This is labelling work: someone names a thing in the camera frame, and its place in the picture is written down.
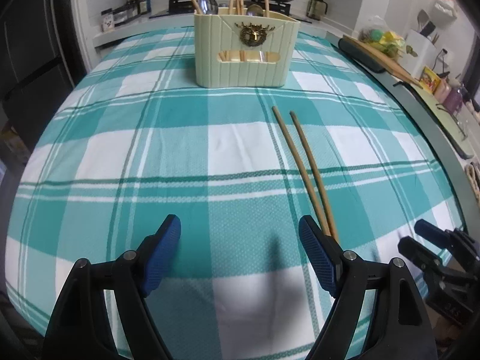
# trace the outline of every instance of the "checkered tablecloth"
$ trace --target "checkered tablecloth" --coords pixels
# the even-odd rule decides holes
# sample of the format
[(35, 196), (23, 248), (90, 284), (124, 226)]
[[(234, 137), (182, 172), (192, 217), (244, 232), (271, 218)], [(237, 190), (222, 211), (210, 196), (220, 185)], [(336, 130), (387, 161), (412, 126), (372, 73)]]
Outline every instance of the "checkered tablecloth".
[[(313, 209), (273, 105), (309, 168), (290, 110), (303, 125), (343, 249), (388, 262), (418, 218), (461, 225), (412, 121), (325, 40), (299, 33), (282, 88), (205, 89), (195, 83), (193, 28), (153, 31), (126, 39), (83, 79), (32, 154), (6, 249), (18, 311), (45, 333), (78, 258), (115, 259), (176, 214), (177, 254), (147, 298), (174, 358), (303, 359), (332, 299), (298, 239), (298, 220)], [(361, 349), (372, 299), (349, 356)], [(128, 354), (109, 292), (106, 302)]]

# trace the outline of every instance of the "deer head emblem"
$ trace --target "deer head emblem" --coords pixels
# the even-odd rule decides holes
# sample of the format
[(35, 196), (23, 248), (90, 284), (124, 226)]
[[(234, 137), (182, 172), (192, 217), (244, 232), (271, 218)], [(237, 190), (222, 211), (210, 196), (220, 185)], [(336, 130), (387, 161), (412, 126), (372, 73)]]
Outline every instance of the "deer head emblem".
[(261, 44), (263, 44), (263, 42), (265, 42), (265, 40), (267, 39), (267, 32), (273, 31), (275, 29), (275, 27), (270, 26), (262, 27), (261, 24), (250, 24), (246, 26), (245, 24), (243, 24), (243, 22), (241, 23), (241, 26), (239, 26), (237, 23), (235, 23), (235, 25), (238, 28), (241, 28), (241, 42), (244, 45), (250, 47), (260, 46)]

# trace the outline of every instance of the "utensil holder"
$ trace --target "utensil holder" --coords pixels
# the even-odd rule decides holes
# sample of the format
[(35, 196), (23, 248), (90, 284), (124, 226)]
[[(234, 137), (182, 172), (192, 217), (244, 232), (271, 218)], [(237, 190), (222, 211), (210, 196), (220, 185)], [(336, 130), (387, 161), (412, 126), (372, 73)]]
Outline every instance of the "utensil holder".
[[(284, 85), (300, 22), (278, 12), (270, 12), (270, 17), (237, 15), (236, 9), (233, 15), (228, 12), (228, 8), (219, 8), (218, 15), (194, 14), (198, 85), (206, 88)], [(263, 43), (249, 46), (242, 42), (242, 30), (244, 42), (261, 41), (262, 34), (253, 31), (258, 27), (252, 26), (262, 26), (266, 34)]]

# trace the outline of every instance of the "black refrigerator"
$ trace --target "black refrigerator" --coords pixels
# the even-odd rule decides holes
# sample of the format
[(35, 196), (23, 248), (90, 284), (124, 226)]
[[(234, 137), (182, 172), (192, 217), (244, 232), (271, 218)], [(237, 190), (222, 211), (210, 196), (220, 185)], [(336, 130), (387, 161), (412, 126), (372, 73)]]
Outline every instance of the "black refrigerator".
[(0, 0), (0, 102), (30, 150), (85, 74), (70, 0)]

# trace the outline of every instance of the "green cutting board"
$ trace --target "green cutting board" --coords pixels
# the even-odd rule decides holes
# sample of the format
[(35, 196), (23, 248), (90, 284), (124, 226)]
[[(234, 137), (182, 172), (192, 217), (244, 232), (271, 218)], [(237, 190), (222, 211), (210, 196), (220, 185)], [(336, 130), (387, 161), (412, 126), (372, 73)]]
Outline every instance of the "green cutting board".
[[(448, 140), (452, 143), (459, 156), (464, 160), (472, 158), (475, 155), (475, 152), (470, 144), (469, 139), (464, 136), (455, 119), (443, 107), (443, 105), (438, 103), (437, 99), (435, 99), (432, 94), (428, 93), (422, 88), (409, 85), (409, 90), (417, 93), (418, 96), (416, 97), (423, 100), (425, 105), (430, 109), (431, 113), (435, 115), (437, 123), (447, 136)], [(466, 129), (465, 133), (468, 133), (466, 126), (463, 126), (463, 128)]]

